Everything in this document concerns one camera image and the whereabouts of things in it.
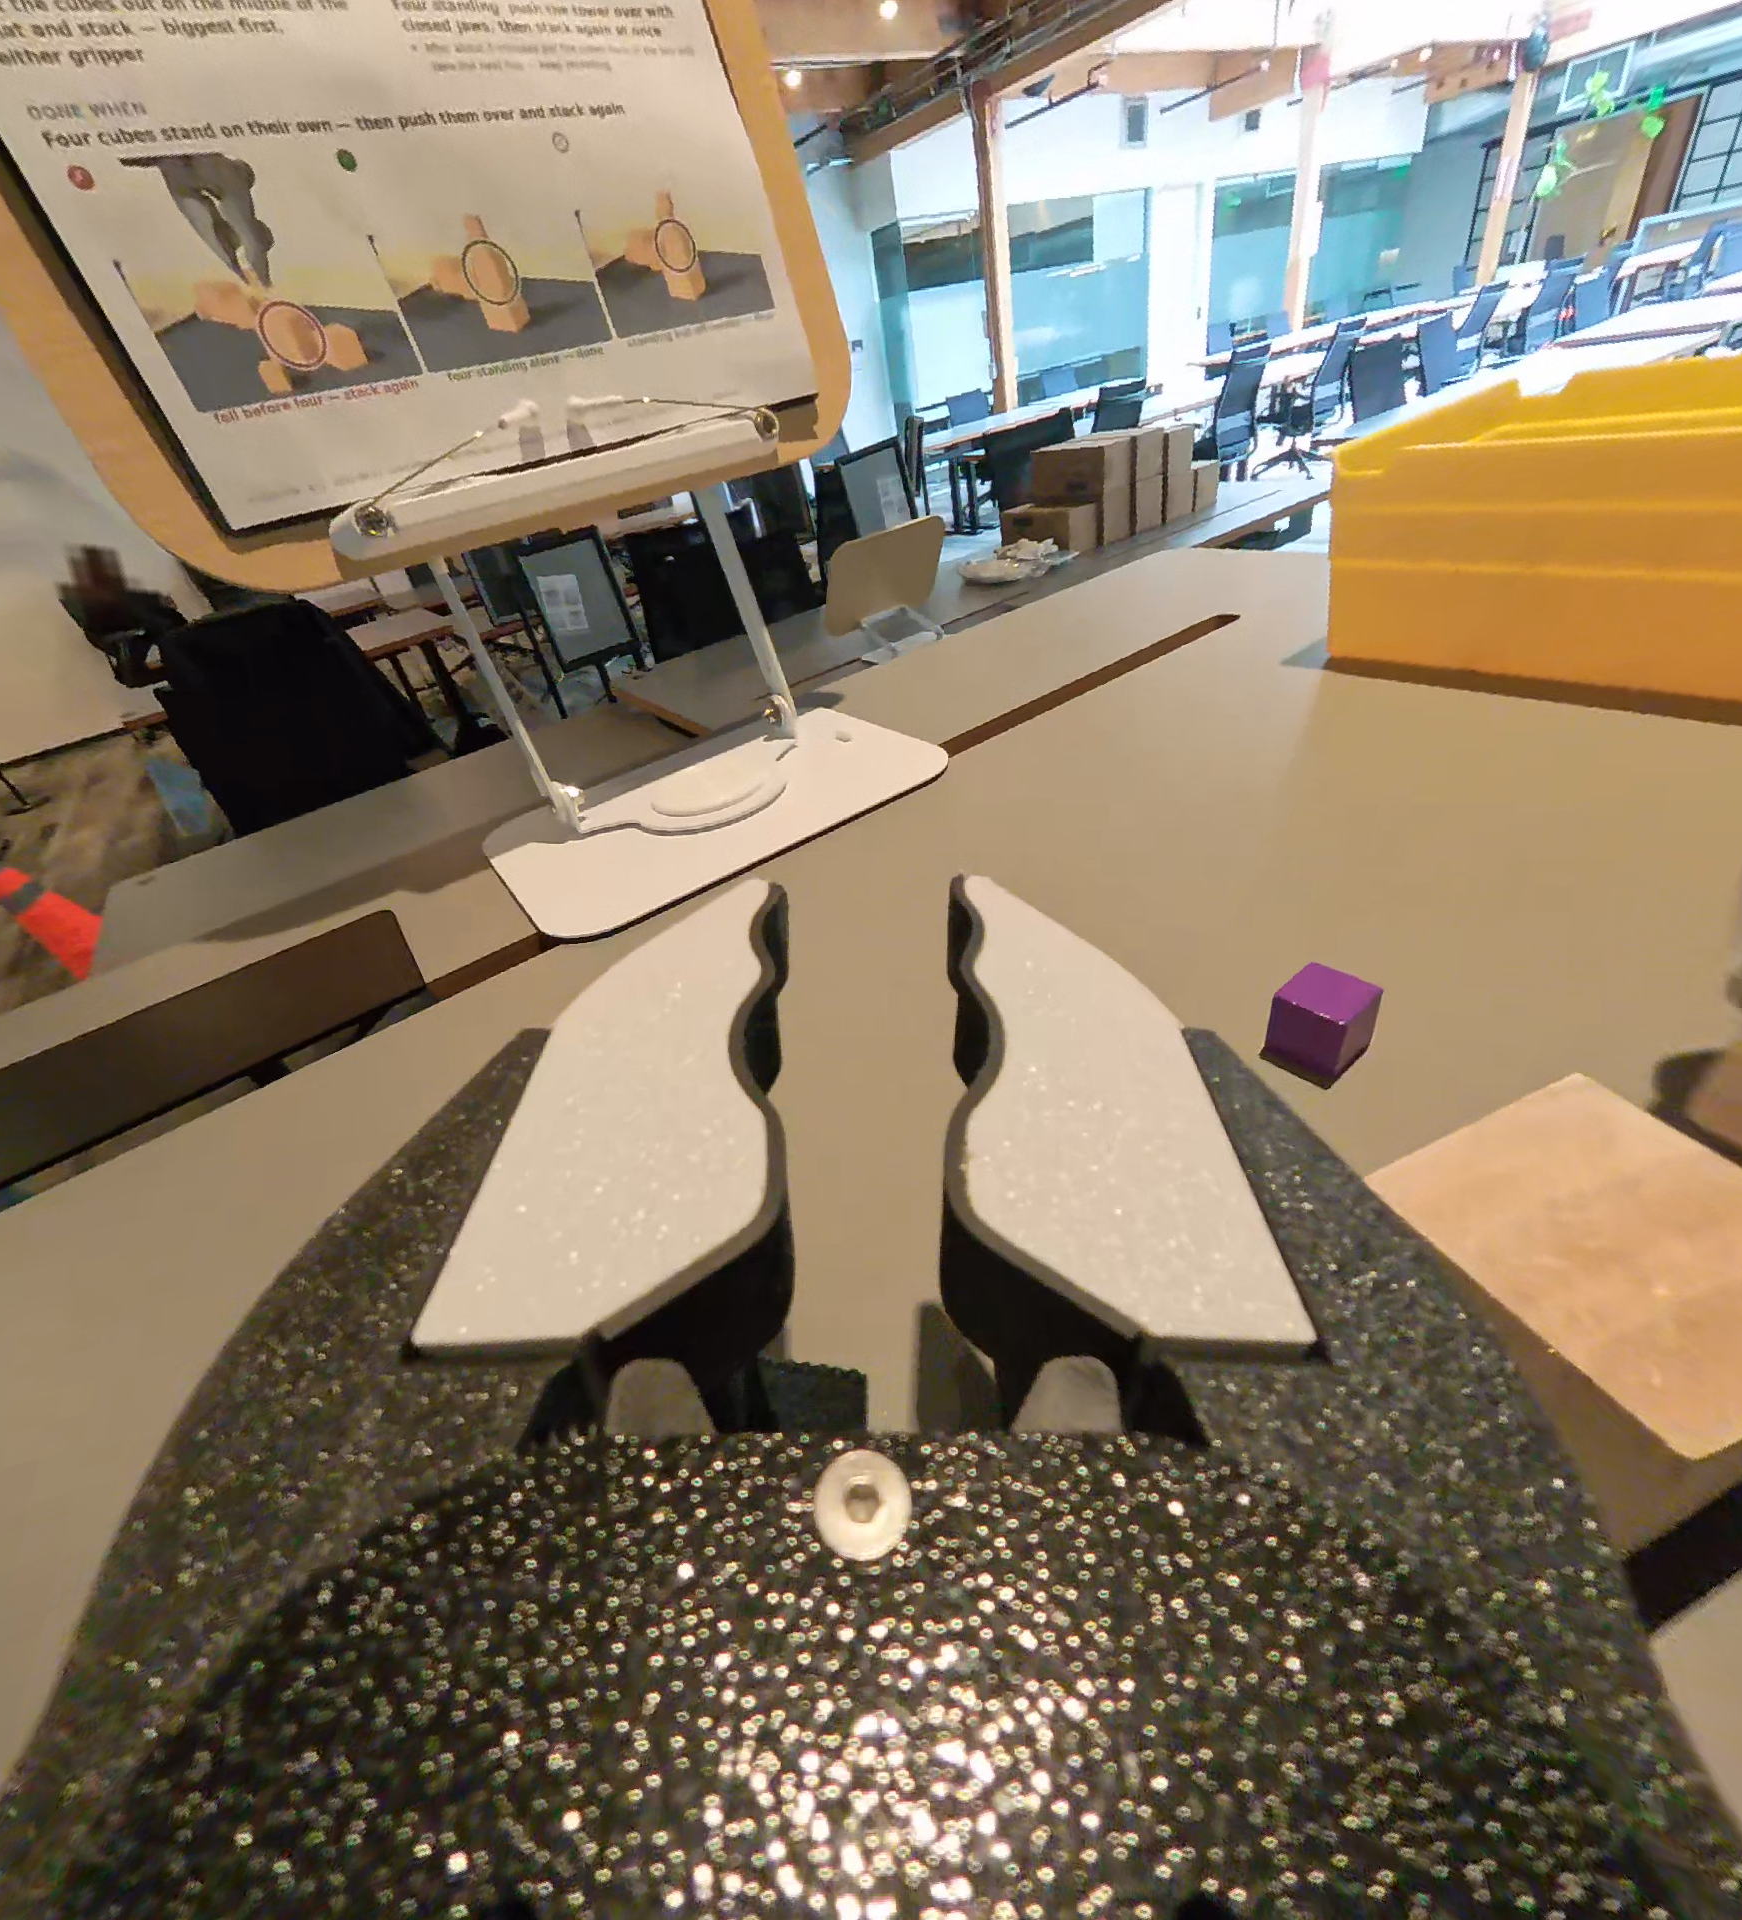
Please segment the orange striped barrier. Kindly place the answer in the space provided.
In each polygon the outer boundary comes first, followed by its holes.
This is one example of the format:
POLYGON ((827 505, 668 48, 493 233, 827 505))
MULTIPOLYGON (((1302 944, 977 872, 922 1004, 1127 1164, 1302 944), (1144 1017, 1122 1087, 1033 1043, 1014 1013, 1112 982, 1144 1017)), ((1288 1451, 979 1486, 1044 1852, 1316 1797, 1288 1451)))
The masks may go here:
POLYGON ((90 977, 101 937, 99 914, 26 878, 2 859, 0 910, 67 973, 78 982, 90 977))

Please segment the row of long office tables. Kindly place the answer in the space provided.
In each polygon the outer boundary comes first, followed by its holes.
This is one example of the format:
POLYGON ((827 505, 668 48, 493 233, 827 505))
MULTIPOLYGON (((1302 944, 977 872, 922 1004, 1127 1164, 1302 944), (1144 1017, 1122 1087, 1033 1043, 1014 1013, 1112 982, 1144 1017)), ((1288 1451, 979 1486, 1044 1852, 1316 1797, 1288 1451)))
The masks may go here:
MULTIPOLYGON (((1554 268, 1562 263, 1537 263, 1534 273, 1518 270, 1518 276, 1501 287, 1491 284, 1483 293, 1459 295, 1448 301, 1404 303, 1389 310, 1373 310, 1350 316, 1341 322, 1315 323, 1279 338, 1252 338, 1245 343, 1246 358, 1262 358, 1258 400, 1286 386, 1306 386, 1315 371, 1322 370, 1335 349, 1335 342, 1345 332, 1347 364, 1342 375, 1342 402, 1350 406, 1350 370, 1357 353, 1377 353, 1380 348, 1396 342, 1403 351, 1403 375, 1407 400, 1411 382, 1424 386, 1424 366, 1420 336, 1430 328, 1453 336, 1453 353, 1459 359, 1459 371, 1442 386, 1477 383, 1483 371, 1532 371, 1546 353, 1559 359, 1565 353, 1584 358, 1594 349, 1619 348, 1632 342, 1693 342, 1708 336, 1708 343, 1729 342, 1742 332, 1742 268, 1733 273, 1703 282, 1700 265, 1710 253, 1727 253, 1725 241, 1738 246, 1738 230, 1729 224, 1715 233, 1705 231, 1701 240, 1681 240, 1638 256, 1626 256, 1614 268, 1596 273, 1571 273, 1567 286, 1556 301, 1546 293, 1554 278, 1554 268), (1491 297, 1495 306, 1483 320, 1471 322, 1471 310, 1491 297), (1556 328, 1544 340, 1537 340, 1542 328, 1532 322, 1537 307, 1546 307, 1556 328)), ((1193 426, 1217 424, 1218 400, 1231 361, 1238 358, 1233 351, 1218 351, 1208 361, 1192 361, 1192 378, 1176 386, 1165 382, 1135 382, 1135 394, 1144 402, 1140 421, 1181 421, 1193 426)), ((1032 402, 1011 413, 976 417, 963 421, 927 419, 927 431, 918 442, 925 469, 948 466, 949 480, 955 481, 951 493, 951 521, 963 533, 971 533, 977 521, 968 514, 976 495, 966 486, 979 478, 982 446, 987 437, 1027 427, 1039 419, 1065 417, 1078 431, 1092 426, 1098 400, 1112 390, 1123 392, 1110 382, 1099 388, 1076 390, 1032 402)))

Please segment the small purple cube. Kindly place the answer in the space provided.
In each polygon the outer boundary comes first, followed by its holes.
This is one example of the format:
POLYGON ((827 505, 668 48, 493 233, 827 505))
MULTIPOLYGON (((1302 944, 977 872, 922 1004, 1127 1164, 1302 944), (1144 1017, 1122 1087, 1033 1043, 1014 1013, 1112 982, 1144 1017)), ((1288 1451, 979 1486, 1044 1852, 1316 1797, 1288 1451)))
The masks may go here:
POLYGON ((1369 1052, 1383 1000, 1379 984, 1311 962, 1275 992, 1262 1057, 1331 1087, 1369 1052))

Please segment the yellow plastic bin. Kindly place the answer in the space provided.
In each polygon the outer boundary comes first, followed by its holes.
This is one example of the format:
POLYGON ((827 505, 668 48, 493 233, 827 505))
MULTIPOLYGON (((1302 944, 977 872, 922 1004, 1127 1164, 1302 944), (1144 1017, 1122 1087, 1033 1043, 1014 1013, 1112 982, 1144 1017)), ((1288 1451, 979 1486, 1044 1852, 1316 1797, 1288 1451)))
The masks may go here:
POLYGON ((1342 446, 1329 644, 1742 706, 1742 353, 1509 380, 1342 446))

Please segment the black office chair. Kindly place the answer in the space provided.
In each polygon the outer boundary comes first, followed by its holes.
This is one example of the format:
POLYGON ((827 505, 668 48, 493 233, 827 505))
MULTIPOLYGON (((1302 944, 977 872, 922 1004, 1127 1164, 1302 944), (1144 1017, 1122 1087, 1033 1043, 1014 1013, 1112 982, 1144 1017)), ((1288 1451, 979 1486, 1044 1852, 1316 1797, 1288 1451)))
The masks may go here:
POLYGON ((237 838, 403 780, 437 751, 423 719, 334 620, 300 600, 164 635, 168 730, 237 838))

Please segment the small wooden document stand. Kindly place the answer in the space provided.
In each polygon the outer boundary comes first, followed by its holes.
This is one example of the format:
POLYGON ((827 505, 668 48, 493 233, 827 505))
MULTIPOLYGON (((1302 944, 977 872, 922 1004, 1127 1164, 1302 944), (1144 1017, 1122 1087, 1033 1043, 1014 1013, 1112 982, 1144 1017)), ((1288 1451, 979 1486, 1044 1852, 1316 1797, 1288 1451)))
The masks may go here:
POLYGON ((834 549, 827 571, 824 632, 853 644, 853 659, 881 665, 913 647, 942 640, 927 613, 945 527, 918 517, 834 549))

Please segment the green hanging decoration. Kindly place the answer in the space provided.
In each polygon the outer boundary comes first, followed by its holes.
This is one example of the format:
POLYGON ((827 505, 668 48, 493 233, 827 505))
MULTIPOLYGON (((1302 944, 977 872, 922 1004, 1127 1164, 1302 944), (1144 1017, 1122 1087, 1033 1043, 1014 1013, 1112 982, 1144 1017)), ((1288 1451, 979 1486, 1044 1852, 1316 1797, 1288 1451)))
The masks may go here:
POLYGON ((1647 155, 1663 130, 1666 88, 1632 88, 1614 58, 1565 70, 1559 108, 1565 119, 1547 137, 1532 187, 1537 206, 1550 204, 1580 173, 1618 164, 1630 151, 1647 155))

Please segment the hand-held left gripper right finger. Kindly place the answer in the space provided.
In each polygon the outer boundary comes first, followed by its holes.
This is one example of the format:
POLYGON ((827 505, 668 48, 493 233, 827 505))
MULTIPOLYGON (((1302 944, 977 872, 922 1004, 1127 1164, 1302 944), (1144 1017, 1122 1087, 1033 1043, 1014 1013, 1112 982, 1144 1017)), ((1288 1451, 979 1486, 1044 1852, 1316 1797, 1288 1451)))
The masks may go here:
POLYGON ((989 878, 953 878, 938 1288, 1024 1431, 1138 1425, 1176 1360, 1306 1363, 1313 1308, 1185 1029, 989 878))

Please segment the large wooden cube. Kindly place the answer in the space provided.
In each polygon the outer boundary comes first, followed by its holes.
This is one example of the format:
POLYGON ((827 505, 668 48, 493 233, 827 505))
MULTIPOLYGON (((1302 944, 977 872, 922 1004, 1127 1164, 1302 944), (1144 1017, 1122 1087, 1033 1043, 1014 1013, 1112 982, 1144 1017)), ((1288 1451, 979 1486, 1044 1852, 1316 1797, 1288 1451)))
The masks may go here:
POLYGON ((1573 1074, 1369 1186, 1456 1273, 1619 1551, 1742 1486, 1742 1169, 1573 1074))

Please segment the dark brown panel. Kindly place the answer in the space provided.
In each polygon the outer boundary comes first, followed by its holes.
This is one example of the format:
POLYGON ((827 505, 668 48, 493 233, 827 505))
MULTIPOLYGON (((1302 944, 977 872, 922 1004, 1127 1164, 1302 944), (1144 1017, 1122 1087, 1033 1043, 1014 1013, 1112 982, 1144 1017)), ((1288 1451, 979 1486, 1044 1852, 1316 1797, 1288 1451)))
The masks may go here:
POLYGON ((377 914, 0 1065, 0 1190, 425 993, 377 914))

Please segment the black framed sign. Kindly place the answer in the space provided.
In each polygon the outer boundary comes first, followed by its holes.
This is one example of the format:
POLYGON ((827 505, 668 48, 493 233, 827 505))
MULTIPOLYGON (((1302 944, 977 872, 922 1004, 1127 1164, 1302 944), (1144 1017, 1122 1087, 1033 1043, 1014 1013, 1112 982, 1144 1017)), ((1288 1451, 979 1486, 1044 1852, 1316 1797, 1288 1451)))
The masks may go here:
POLYGON ((829 583, 834 552, 917 517, 905 442, 890 437, 812 466, 812 517, 819 580, 829 583))
POLYGON ((589 527, 533 537, 522 543, 520 571, 559 673, 592 673, 616 702, 611 667, 643 668, 645 640, 601 534, 589 527))

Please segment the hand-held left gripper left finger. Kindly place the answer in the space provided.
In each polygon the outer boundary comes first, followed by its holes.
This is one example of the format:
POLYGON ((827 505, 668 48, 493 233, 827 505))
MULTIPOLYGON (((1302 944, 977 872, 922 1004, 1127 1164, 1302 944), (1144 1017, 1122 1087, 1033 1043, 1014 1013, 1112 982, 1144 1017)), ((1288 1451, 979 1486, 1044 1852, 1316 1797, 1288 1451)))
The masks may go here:
POLYGON ((768 1429, 794 1243, 782 1065, 789 898, 746 880, 667 926, 547 1028, 408 1348, 550 1359, 601 1412, 643 1363, 725 1431, 768 1429))

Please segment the stack of cardboard boxes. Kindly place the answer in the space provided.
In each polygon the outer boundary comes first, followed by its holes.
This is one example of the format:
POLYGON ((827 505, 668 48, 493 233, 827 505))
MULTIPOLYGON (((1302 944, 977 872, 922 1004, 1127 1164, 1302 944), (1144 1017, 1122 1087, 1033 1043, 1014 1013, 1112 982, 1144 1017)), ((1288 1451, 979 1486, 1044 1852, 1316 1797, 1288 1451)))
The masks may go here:
POLYGON ((1006 549, 1088 554, 1217 507, 1225 473, 1193 426, 1153 421, 1032 454, 1027 502, 1001 517, 1006 549))

